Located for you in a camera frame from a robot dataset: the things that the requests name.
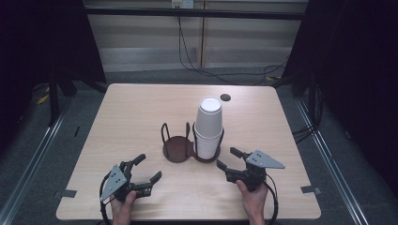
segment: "table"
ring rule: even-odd
[[[268,170],[279,196],[278,218],[319,218],[313,193],[283,108],[272,87],[182,84],[112,84],[85,142],[67,189],[74,198],[63,198],[59,219],[100,219],[99,189],[103,176],[120,161],[140,154],[146,159],[133,167],[131,182],[145,183],[157,171],[162,179],[152,196],[135,202],[134,220],[242,220],[247,216],[235,184],[226,182],[216,161],[202,163],[193,157],[181,163],[162,153],[161,126],[171,136],[184,136],[185,124],[195,121],[202,97],[231,96],[222,103],[225,129],[219,159],[229,168],[243,170],[244,162],[229,153],[231,146],[250,153],[259,149],[285,165]],[[265,217],[273,213],[268,193]],[[108,217],[112,217],[108,207]]]

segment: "white paper cup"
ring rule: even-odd
[[[214,97],[204,97],[199,105],[195,128],[203,138],[215,138],[222,132],[222,104]]]
[[[219,145],[219,142],[211,142],[211,143],[207,143],[207,142],[200,142],[198,140],[196,140],[197,144],[200,146],[204,146],[204,147],[217,147]]]
[[[200,140],[206,141],[206,142],[211,142],[211,141],[219,140],[220,137],[222,136],[222,131],[220,131],[220,133],[219,133],[217,136],[210,137],[210,138],[205,137],[205,136],[203,136],[202,134],[200,134],[200,133],[196,130],[196,125],[195,125],[195,127],[194,127],[193,132],[195,132],[196,138],[197,138],[197,139],[200,139]]]
[[[206,141],[206,140],[200,140],[200,139],[196,138],[196,141],[202,145],[214,145],[214,144],[218,144],[220,142],[220,139],[214,140],[214,141]]]
[[[204,147],[199,143],[194,144],[195,152],[197,156],[202,159],[211,159],[216,155],[217,146],[215,147]]]

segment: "hand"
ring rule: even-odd
[[[265,225],[264,205],[268,194],[268,189],[260,185],[255,191],[250,192],[246,185],[237,180],[237,188],[242,193],[243,208],[249,217],[251,225]]]
[[[129,225],[131,221],[131,210],[137,193],[133,190],[127,196],[124,202],[117,199],[111,201],[113,225]]]

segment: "wire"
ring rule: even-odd
[[[317,109],[317,114],[315,115],[315,121],[314,123],[309,126],[309,127],[304,127],[302,129],[299,129],[297,131],[292,132],[293,135],[295,136],[296,143],[301,143],[303,140],[308,138],[310,135],[312,135],[314,132],[316,132],[319,128],[319,125],[322,120],[322,115],[323,115],[323,104],[324,104],[324,96],[322,95],[319,86],[316,87],[316,106],[318,107]]]
[[[277,69],[279,69],[279,68],[284,68],[284,65],[287,63],[287,61],[286,61],[286,62],[283,62],[283,63],[281,63],[281,64],[279,64],[279,65],[267,66],[267,67],[264,68],[264,70],[263,70],[262,73],[223,73],[223,74],[213,74],[213,73],[208,72],[208,71],[205,71],[205,70],[197,69],[197,68],[195,68],[195,67],[193,66],[193,64],[192,64],[192,62],[191,62],[191,59],[190,59],[190,56],[189,56],[189,54],[188,54],[187,44],[186,44],[186,42],[185,42],[184,34],[183,34],[183,32],[182,32],[181,19],[180,19],[180,17],[177,17],[177,20],[178,20],[178,27],[179,27],[179,29],[178,29],[178,33],[179,33],[179,35],[178,35],[179,62],[181,63],[181,65],[182,65],[185,69],[190,70],[190,71],[195,71],[195,72],[199,73],[199,74],[202,75],[202,76],[205,76],[205,77],[214,77],[214,78],[219,79],[220,81],[223,81],[223,82],[225,82],[225,83],[229,83],[229,84],[232,84],[232,85],[239,85],[238,83],[229,82],[229,81],[227,81],[226,79],[221,78],[221,76],[236,76],[236,75],[261,76],[261,75],[262,75],[262,79],[261,79],[259,82],[256,82],[256,83],[252,84],[253,86],[256,86],[256,85],[258,85],[258,84],[264,82],[264,80],[266,79],[266,74],[269,74],[269,73],[271,73],[271,72],[273,72],[273,71],[275,71],[275,70],[277,70]],[[183,44],[184,44],[185,54],[187,55],[188,62],[190,63],[190,66],[191,66],[191,67],[185,66],[185,64],[182,62],[182,55],[181,55],[181,39],[182,39],[182,42],[183,42]],[[266,70],[267,70],[268,68],[274,68],[274,69],[271,70],[271,71],[266,72]]]
[[[267,184],[267,182],[263,181],[263,185],[265,185],[265,186],[268,188],[268,190],[271,192],[272,198],[273,198],[273,200],[274,200],[274,212],[273,212],[272,218],[271,218],[271,220],[269,221],[269,224],[268,224],[268,225],[272,225],[272,224],[275,222],[276,217],[278,216],[278,211],[279,211],[278,191],[277,191],[277,189],[276,189],[275,182],[273,181],[272,177],[270,177],[268,174],[267,174],[267,177],[269,177],[269,178],[271,179],[272,184],[273,184],[274,189],[275,189],[275,191],[274,191],[274,190],[269,186],[269,184]]]
[[[103,180],[100,183],[100,186],[99,186],[99,197],[101,197],[101,195],[102,195],[103,185],[105,184],[105,181],[109,178],[109,174],[111,174],[111,172],[108,172],[108,174],[106,174],[103,177]],[[99,204],[100,204],[100,211],[102,213],[103,221],[105,222],[106,225],[111,225],[111,222],[109,221],[108,216],[106,215],[106,204],[101,202],[101,201],[99,201]]]
[[[113,197],[110,201],[108,201],[105,205],[109,204],[111,201],[113,201],[115,197]]]

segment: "brown cup holder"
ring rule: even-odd
[[[164,139],[164,128],[166,128],[167,131],[167,141]],[[219,144],[217,146],[216,153],[214,157],[210,159],[203,159],[201,157],[198,157],[197,152],[195,152],[193,149],[197,149],[196,146],[193,148],[193,142],[191,142],[188,137],[190,136],[190,131],[191,127],[190,124],[186,124],[186,133],[185,137],[182,136],[174,136],[170,138],[170,133],[169,133],[169,128],[166,123],[164,123],[161,126],[161,140],[163,141],[163,154],[164,156],[172,162],[183,162],[187,160],[189,157],[194,157],[196,160],[200,162],[212,162],[216,160],[221,152],[220,145],[222,143],[222,138],[224,134],[224,130],[222,129],[222,136],[220,137]],[[196,135],[195,132],[193,132],[193,137],[195,139],[195,144],[196,144]]]

